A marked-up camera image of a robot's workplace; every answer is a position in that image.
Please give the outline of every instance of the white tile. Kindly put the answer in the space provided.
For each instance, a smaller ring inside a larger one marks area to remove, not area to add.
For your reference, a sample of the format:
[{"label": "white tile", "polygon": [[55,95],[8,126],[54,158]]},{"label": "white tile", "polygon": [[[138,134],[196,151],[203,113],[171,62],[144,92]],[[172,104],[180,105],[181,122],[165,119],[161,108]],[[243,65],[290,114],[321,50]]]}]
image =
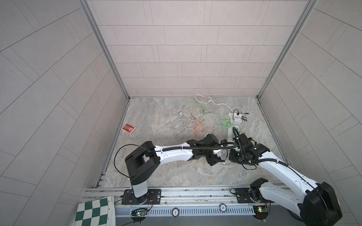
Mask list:
[{"label": "white tile", "polygon": [[176,63],[141,63],[144,77],[177,77]]},{"label": "white tile", "polygon": [[147,25],[153,25],[153,18],[152,18],[150,2],[142,1],[142,3],[143,3],[144,14],[146,16]]},{"label": "white tile", "polygon": [[313,10],[301,33],[323,47],[341,25],[341,21],[318,10]]},{"label": "white tile", "polygon": [[26,225],[29,221],[35,225],[45,225],[74,166],[71,161],[57,155],[14,225]]},{"label": "white tile", "polygon": [[57,202],[53,212],[51,213],[47,226],[62,226],[67,223],[67,220],[74,208],[74,205]]},{"label": "white tile", "polygon": [[97,55],[101,54],[102,50],[101,47],[99,46],[99,43],[97,42],[94,34],[91,34],[90,36],[88,36],[88,39],[90,41],[90,43],[93,46],[94,51],[96,52]]},{"label": "white tile", "polygon": [[78,162],[79,156],[74,154],[73,152],[69,151],[65,147],[61,147],[58,151],[58,155],[62,156],[63,158],[68,159],[71,162],[74,162],[75,164]]},{"label": "white tile", "polygon": [[11,63],[13,63],[22,73],[30,80],[35,82],[40,76],[16,53],[9,47],[1,51]]},{"label": "white tile", "polygon": [[115,63],[115,66],[122,78],[139,77],[135,63]]},{"label": "white tile", "polygon": [[265,16],[266,10],[268,9],[269,3],[270,3],[270,1],[263,1],[263,4],[261,5],[255,25],[260,26],[261,23],[263,23],[264,16]]},{"label": "white tile", "polygon": [[94,91],[94,97],[99,101],[99,103],[104,107],[109,96],[111,95],[114,87],[117,85],[117,81],[112,73],[109,71],[104,77],[102,82],[99,84],[97,89]]},{"label": "white tile", "polygon": [[78,9],[77,11],[67,15],[67,18],[72,24],[80,40],[85,39],[87,36],[89,36],[92,33],[92,30],[89,27],[89,24],[85,19],[85,16],[81,9]]},{"label": "white tile", "polygon": [[94,64],[96,65],[99,73],[101,74],[102,78],[106,76],[106,74],[109,72],[110,68],[108,66],[108,63],[106,59],[104,58],[103,53],[100,54],[95,60]]},{"label": "white tile", "polygon": [[334,171],[329,174],[333,182],[357,175],[359,175],[359,173],[354,166],[348,166],[346,168]]},{"label": "white tile", "polygon": [[351,165],[346,155],[312,111],[302,118],[298,125],[328,173]]},{"label": "white tile", "polygon": [[194,96],[195,94],[209,95],[209,89],[172,89],[173,97]]},{"label": "white tile", "polygon": [[306,1],[270,1],[262,25],[294,26]]},{"label": "white tile", "polygon": [[92,131],[92,136],[95,137],[99,142],[102,142],[102,140],[103,140],[103,137],[94,129]]},{"label": "white tile", "polygon": [[204,26],[210,25],[211,6],[212,6],[212,1],[205,1],[204,23],[203,23]]},{"label": "white tile", "polygon": [[241,96],[244,89],[210,89],[209,95],[212,96]]},{"label": "white tile", "polygon": [[11,0],[1,2],[0,21],[0,51],[35,31]]},{"label": "white tile", "polygon": [[79,195],[100,146],[101,143],[91,135],[63,192],[76,196]]},{"label": "white tile", "polygon": [[274,109],[270,105],[270,102],[269,102],[268,98],[266,97],[266,95],[263,95],[261,97],[260,101],[263,104],[263,107],[264,107],[266,113],[268,114],[268,118],[271,122],[271,125],[273,127],[276,126],[279,122],[279,119],[278,119],[277,115],[275,114]]},{"label": "white tile", "polygon": [[220,26],[218,45],[263,45],[269,26]]},{"label": "white tile", "polygon": [[15,156],[0,151],[0,174],[3,174],[14,158]]},{"label": "white tile", "polygon": [[274,63],[283,46],[254,46],[248,62],[250,63]]},{"label": "white tile", "polygon": [[89,101],[64,141],[63,146],[80,156],[101,112]]},{"label": "white tile", "polygon": [[327,130],[351,116],[351,113],[313,75],[307,77],[298,88],[298,92]]},{"label": "white tile", "polygon": [[0,192],[1,224],[13,225],[29,197]]},{"label": "white tile", "polygon": [[308,144],[306,137],[298,127],[298,124],[294,121],[286,106],[280,109],[277,116],[295,151],[302,149]]},{"label": "white tile", "polygon": [[101,31],[101,35],[104,39],[106,45],[118,45],[117,38],[115,36],[113,26],[106,25],[106,26],[98,26],[99,30]]},{"label": "white tile", "polygon": [[362,58],[361,39],[362,31],[349,26],[328,51],[359,76],[362,76],[362,64],[359,60]]},{"label": "white tile", "polygon": [[152,52],[153,52],[153,57],[155,59],[155,63],[159,63],[160,62],[160,55],[158,53],[158,46],[152,46]]},{"label": "white tile", "polygon": [[63,23],[65,24],[65,26],[67,27],[69,33],[72,35],[74,41],[78,44],[80,43],[80,38],[79,36],[77,35],[77,33],[75,32],[74,30],[74,27],[72,26],[72,24],[70,23],[68,17],[63,17],[61,18],[61,20],[63,21]]},{"label": "white tile", "polygon": [[287,156],[288,156],[288,160],[291,163],[292,167],[296,170],[301,170],[304,168],[304,166],[302,165],[300,159],[298,158],[292,144],[289,141],[289,138],[287,136],[287,134],[285,133],[282,125],[280,123],[278,123],[275,127],[274,127],[275,133],[279,138],[280,143],[282,144],[282,147],[284,149],[284,151],[286,152]]},{"label": "white tile", "polygon": [[88,67],[64,95],[63,99],[80,114],[99,83],[99,79],[92,68]]},{"label": "white tile", "polygon": [[288,78],[292,85],[295,85],[306,68],[289,52],[279,68]]},{"label": "white tile", "polygon": [[253,48],[254,48],[254,46],[248,46],[247,47],[247,50],[245,52],[244,59],[243,59],[244,63],[249,61],[249,57],[250,57],[251,51],[253,51]]},{"label": "white tile", "polygon": [[362,5],[359,0],[335,0],[327,14],[361,30],[361,11]]},{"label": "white tile", "polygon": [[311,111],[311,109],[309,108],[309,106],[307,105],[301,112],[299,112],[299,114],[297,114],[294,117],[294,120],[298,123],[304,116],[306,116],[306,114],[308,114]]},{"label": "white tile", "polygon": [[278,85],[280,84],[280,82],[282,81],[282,79],[284,78],[284,74],[282,73],[282,71],[280,69],[278,69],[278,71],[275,73],[273,79],[271,80],[271,84],[277,88]]},{"label": "white tile", "polygon": [[158,78],[125,78],[129,89],[159,89]]},{"label": "white tile", "polygon": [[167,45],[216,45],[218,26],[165,26]]},{"label": "white tile", "polygon": [[94,105],[98,108],[99,111],[103,110],[103,106],[99,103],[99,101],[95,98],[94,95],[92,95],[90,100],[94,103]]},{"label": "white tile", "polygon": [[51,70],[39,78],[0,115],[0,150],[17,155],[67,90]]},{"label": "white tile", "polygon": [[260,92],[260,89],[244,89],[243,96],[256,96]]},{"label": "white tile", "polygon": [[271,26],[263,44],[280,46],[285,45],[293,28],[294,26]]},{"label": "white tile", "polygon": [[113,26],[119,45],[166,45],[163,26]]},{"label": "white tile", "polygon": [[78,2],[72,0],[24,0],[39,23],[44,27],[57,19],[79,9]]},{"label": "white tile", "polygon": [[301,148],[299,151],[297,151],[297,155],[300,157],[302,157],[303,155],[308,154],[309,152],[313,151],[312,147],[310,144],[306,145],[305,147]]},{"label": "white tile", "polygon": [[118,63],[155,62],[151,46],[112,46],[112,51]]},{"label": "white tile", "polygon": [[336,43],[336,41],[340,38],[343,32],[347,29],[347,27],[349,27],[349,25],[342,22],[342,24],[333,33],[332,37],[323,46],[323,49],[328,52],[331,47]]},{"label": "white tile", "polygon": [[76,45],[62,20],[40,29],[11,48],[38,74],[44,74]]},{"label": "white tile", "polygon": [[100,25],[147,25],[142,1],[91,1]]},{"label": "white tile", "polygon": [[298,81],[294,84],[294,88],[298,89],[300,85],[308,78],[311,73],[308,70],[305,70],[302,76],[298,79]]},{"label": "white tile", "polygon": [[362,160],[361,152],[359,151],[359,145],[361,145],[362,125],[357,124],[344,133],[335,137],[335,141],[342,148],[343,152],[351,160],[352,164],[356,167],[359,173],[362,172]]},{"label": "white tile", "polygon": [[338,60],[326,70],[319,81],[354,115],[362,121],[362,79]]},{"label": "white tile", "polygon": [[107,128],[109,125],[109,122],[112,119],[113,113],[115,111],[115,105],[113,104],[112,100],[109,98],[106,105],[103,108],[103,111],[101,115],[99,116],[99,119],[94,127],[94,129],[102,136],[107,132]]},{"label": "white tile", "polygon": [[257,77],[263,63],[227,63],[225,77]]},{"label": "white tile", "polygon": [[242,62],[247,46],[207,46],[206,62]]},{"label": "white tile", "polygon": [[338,191],[343,194],[343,199],[346,201],[354,217],[360,224],[362,222],[362,216],[361,213],[358,211],[358,203],[362,201],[362,197],[359,193],[359,189],[351,188],[362,187],[362,177],[360,175],[354,176],[351,178],[337,181],[334,184],[336,185]]},{"label": "white tile", "polygon": [[341,122],[339,125],[337,125],[336,127],[334,127],[333,129],[331,129],[329,131],[329,134],[332,137],[336,137],[339,134],[343,133],[344,131],[354,127],[355,125],[357,125],[359,123],[359,121],[351,116],[348,119],[344,120],[343,122]]},{"label": "white tile", "polygon": [[0,192],[31,196],[37,186],[7,177],[0,177]]},{"label": "white tile", "polygon": [[33,82],[0,54],[0,112],[4,111]]},{"label": "white tile", "polygon": [[279,104],[282,102],[282,99],[280,98],[279,94],[275,90],[274,86],[269,85],[268,88],[265,91],[265,95],[268,98],[270,105],[275,110]]},{"label": "white tile", "polygon": [[104,137],[104,140],[101,144],[101,147],[98,150],[98,153],[93,161],[92,167],[90,168],[89,174],[87,176],[87,179],[85,180],[86,184],[89,185],[96,185],[98,183],[98,176],[101,174],[103,162],[107,156],[107,153],[109,151],[109,148],[112,144],[112,136],[108,132],[106,133],[106,136]]},{"label": "white tile", "polygon": [[65,54],[51,69],[70,88],[96,57],[91,42],[85,39]]},{"label": "white tile", "polygon": [[63,108],[70,116],[72,116],[75,120],[78,119],[79,114],[72,106],[70,106],[64,99],[61,99],[58,105]]},{"label": "white tile", "polygon": [[172,96],[171,89],[138,89],[140,97],[169,97]]},{"label": "white tile", "polygon": [[307,106],[306,102],[286,77],[283,78],[276,90],[293,118]]},{"label": "white tile", "polygon": [[74,123],[65,110],[56,106],[3,175],[38,184]]},{"label": "white tile", "polygon": [[218,77],[221,63],[182,63],[183,77]]},{"label": "white tile", "polygon": [[325,171],[323,165],[318,160],[318,157],[314,152],[309,152],[308,154],[304,155],[300,158],[303,163],[304,169],[306,170],[309,178],[321,183],[326,182],[331,185],[336,193],[337,199],[340,203],[340,207],[342,213],[350,212],[348,206],[344,202],[342,196],[338,192],[337,188],[333,184],[332,180],[329,178],[327,172]]},{"label": "white tile", "polygon": [[205,1],[150,1],[154,25],[203,25]]},{"label": "white tile", "polygon": [[160,62],[200,62],[201,46],[158,46]]},{"label": "white tile", "polygon": [[204,89],[230,88],[230,84],[235,84],[236,78],[227,77],[205,77],[203,81]]},{"label": "white tile", "polygon": [[210,25],[255,25],[261,1],[214,1]]},{"label": "white tile", "polygon": [[165,89],[197,89],[199,78],[163,78],[163,83]]},{"label": "white tile", "polygon": [[35,16],[23,0],[13,0],[13,3],[16,5],[16,7],[20,10],[20,12],[24,15],[27,21],[29,21],[29,23],[35,30],[39,30],[42,28],[42,25],[40,25],[39,21],[35,18]]},{"label": "white tile", "polygon": [[303,35],[299,35],[290,53],[316,78],[333,63],[334,58]]}]

